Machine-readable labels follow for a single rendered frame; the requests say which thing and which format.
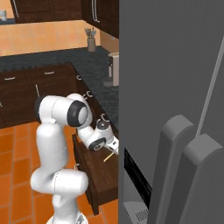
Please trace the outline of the open dark wooden drawer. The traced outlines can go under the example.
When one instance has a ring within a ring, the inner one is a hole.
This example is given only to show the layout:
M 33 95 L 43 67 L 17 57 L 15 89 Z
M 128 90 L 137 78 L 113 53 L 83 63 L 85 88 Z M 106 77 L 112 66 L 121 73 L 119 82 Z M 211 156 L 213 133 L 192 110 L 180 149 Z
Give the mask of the open dark wooden drawer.
M 118 198 L 118 156 L 113 155 L 104 162 L 110 154 L 108 149 L 91 151 L 83 142 L 78 141 L 76 135 L 72 135 L 72 139 L 78 170 L 85 172 L 88 176 L 87 201 L 94 215 L 97 215 L 99 206 Z

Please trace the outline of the thin grey fridge bar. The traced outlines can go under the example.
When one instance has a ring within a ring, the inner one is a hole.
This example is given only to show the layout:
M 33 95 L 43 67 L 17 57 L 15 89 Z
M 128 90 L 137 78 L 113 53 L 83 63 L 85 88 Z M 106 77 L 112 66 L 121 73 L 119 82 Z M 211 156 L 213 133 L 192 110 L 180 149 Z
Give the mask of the thin grey fridge bar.
M 212 94 L 213 94 L 213 91 L 214 91 L 214 86 L 215 86 L 215 82 L 216 82 L 216 79 L 217 79 L 217 76 L 218 76 L 218 73 L 219 73 L 219 69 L 220 69 L 220 66 L 221 66 L 223 55 L 224 55 L 224 36 L 223 36 L 221 44 L 220 44 L 220 50 L 219 50 L 219 53 L 218 53 L 218 56 L 217 56 L 217 60 L 215 62 L 212 78 L 211 78 L 211 81 L 210 81 L 210 84 L 209 84 L 209 88 L 207 90 L 206 99 L 205 99 L 205 102 L 204 102 L 203 109 L 201 111 L 201 116 L 200 116 L 200 119 L 199 119 L 199 125 L 198 125 L 198 128 L 197 128 L 195 137 L 198 137 L 200 135 L 201 130 L 202 130 L 203 123 L 205 121 L 207 110 L 208 110 L 208 107 L 209 107 L 209 102 L 211 100 L 211 97 L 212 97 Z

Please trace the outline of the grey utensil pot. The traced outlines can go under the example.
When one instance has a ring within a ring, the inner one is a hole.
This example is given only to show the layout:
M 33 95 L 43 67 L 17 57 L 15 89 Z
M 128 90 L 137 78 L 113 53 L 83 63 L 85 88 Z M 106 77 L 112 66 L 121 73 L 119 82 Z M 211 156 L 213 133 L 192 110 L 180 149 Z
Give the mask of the grey utensil pot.
M 91 53 L 95 51 L 95 39 L 94 38 L 89 38 L 87 40 L 87 50 Z

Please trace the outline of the yellow straw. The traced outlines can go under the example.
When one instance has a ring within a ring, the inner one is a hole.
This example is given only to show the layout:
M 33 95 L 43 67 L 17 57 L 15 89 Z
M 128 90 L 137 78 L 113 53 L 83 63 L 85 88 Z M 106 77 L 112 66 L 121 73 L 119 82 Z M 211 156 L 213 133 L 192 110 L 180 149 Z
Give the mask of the yellow straw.
M 112 156 L 114 156 L 114 155 L 117 156 L 116 153 L 112 152 L 110 155 L 108 155 L 108 156 L 103 160 L 103 163 L 105 163 L 106 161 L 108 161 L 108 160 L 109 160 Z

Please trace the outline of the grey kitchen utensils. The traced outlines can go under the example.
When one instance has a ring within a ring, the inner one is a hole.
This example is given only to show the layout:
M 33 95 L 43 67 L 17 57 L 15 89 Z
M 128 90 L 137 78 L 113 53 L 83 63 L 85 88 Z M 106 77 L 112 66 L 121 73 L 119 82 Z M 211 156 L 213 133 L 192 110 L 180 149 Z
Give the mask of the grey kitchen utensils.
M 85 28 L 84 31 L 89 39 L 93 39 L 95 37 L 96 31 L 94 29 Z

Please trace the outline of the beige coffee machine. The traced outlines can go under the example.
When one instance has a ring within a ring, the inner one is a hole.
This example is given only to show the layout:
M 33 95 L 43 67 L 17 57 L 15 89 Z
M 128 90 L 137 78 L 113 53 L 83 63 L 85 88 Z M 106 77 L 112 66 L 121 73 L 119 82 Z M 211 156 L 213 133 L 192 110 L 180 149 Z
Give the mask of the beige coffee machine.
M 103 80 L 105 87 L 119 85 L 119 53 L 112 52 L 108 55 L 108 77 Z

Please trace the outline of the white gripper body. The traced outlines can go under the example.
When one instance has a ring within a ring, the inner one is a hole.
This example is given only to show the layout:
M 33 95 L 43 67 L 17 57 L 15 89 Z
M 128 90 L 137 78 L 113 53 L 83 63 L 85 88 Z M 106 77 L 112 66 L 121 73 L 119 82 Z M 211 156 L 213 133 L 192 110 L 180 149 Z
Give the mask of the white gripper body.
M 105 146 L 108 150 L 110 150 L 112 153 L 118 155 L 118 151 L 119 151 L 119 147 L 117 147 L 116 149 L 113 149 L 112 147 L 106 145 Z

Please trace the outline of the dark wooden base cupboards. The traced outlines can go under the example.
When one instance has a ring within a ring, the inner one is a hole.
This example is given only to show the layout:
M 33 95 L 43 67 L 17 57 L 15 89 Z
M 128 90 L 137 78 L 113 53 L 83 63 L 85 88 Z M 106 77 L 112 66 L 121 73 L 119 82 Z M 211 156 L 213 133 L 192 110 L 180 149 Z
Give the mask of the dark wooden base cupboards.
M 0 129 L 36 121 L 40 96 L 76 93 L 77 74 L 71 63 L 0 72 Z

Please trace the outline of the dark wooden drawer stack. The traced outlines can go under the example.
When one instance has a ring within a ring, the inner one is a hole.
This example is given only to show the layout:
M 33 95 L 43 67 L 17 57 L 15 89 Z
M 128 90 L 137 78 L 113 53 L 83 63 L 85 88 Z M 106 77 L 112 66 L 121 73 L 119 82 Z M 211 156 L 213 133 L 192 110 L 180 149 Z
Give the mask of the dark wooden drawer stack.
M 81 77 L 81 75 L 78 73 L 77 70 L 75 70 L 75 77 L 76 75 L 79 75 Z M 118 137 L 118 130 L 116 128 L 116 126 L 111 122 L 111 120 L 109 119 L 108 115 L 106 114 L 105 110 L 102 108 L 102 106 L 100 105 L 100 103 L 96 100 L 94 94 L 92 93 L 92 91 L 88 88 L 86 82 L 82 79 L 82 80 L 77 80 L 76 79 L 76 86 L 77 86 L 77 92 L 80 95 L 84 95 L 87 91 L 90 91 L 90 94 L 93 95 L 92 98 L 87 98 L 85 99 L 91 109 L 92 115 L 93 115 L 93 121 L 91 123 L 91 127 L 94 129 L 97 120 L 101 117 L 101 114 L 105 114 L 105 118 L 107 120 L 109 120 L 109 123 L 111 125 L 111 128 L 113 130 L 113 133 L 115 135 L 115 137 Z

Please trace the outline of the grey fridge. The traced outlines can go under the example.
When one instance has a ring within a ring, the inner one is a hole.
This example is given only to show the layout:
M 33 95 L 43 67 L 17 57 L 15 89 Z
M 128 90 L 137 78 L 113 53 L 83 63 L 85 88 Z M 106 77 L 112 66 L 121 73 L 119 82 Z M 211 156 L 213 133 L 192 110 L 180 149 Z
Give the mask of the grey fridge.
M 193 124 L 182 150 L 165 224 L 179 224 L 193 182 L 184 160 L 224 36 L 224 0 L 120 0 L 119 200 L 134 181 L 149 216 L 162 128 L 174 116 Z M 224 55 L 200 135 L 224 147 Z

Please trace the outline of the dark wooden wall cupboards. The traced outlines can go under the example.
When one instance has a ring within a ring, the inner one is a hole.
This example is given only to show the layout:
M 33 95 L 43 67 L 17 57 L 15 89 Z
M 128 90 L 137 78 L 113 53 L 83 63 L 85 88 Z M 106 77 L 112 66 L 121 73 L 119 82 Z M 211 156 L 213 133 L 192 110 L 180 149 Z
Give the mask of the dark wooden wall cupboards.
M 10 0 L 17 24 L 80 20 L 81 0 Z
M 119 38 L 119 0 L 81 0 L 82 19 Z

